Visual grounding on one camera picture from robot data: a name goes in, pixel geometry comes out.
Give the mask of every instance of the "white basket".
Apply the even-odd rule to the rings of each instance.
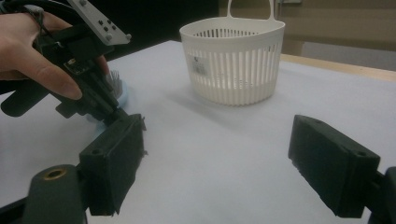
[[[285,23],[231,16],[196,21],[180,29],[191,84],[206,99],[249,105],[274,93]]]

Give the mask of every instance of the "white table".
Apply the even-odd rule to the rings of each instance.
[[[396,82],[282,62],[275,94],[230,107],[191,88],[182,47],[165,42],[109,63],[129,86],[125,110],[146,117],[136,181],[114,217],[91,223],[367,223],[335,217],[288,159],[295,114],[321,119],[396,165]],[[64,119],[47,97],[24,116],[0,113],[0,206],[30,178],[78,163],[95,125]]]

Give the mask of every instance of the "human hand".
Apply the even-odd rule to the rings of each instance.
[[[71,25],[44,12],[44,26],[60,31]],[[36,21],[25,13],[0,15],[0,80],[31,78],[50,91],[77,100],[82,93],[77,83],[60,67],[48,61],[32,45],[39,35]],[[96,59],[105,74],[109,69],[105,58]]]

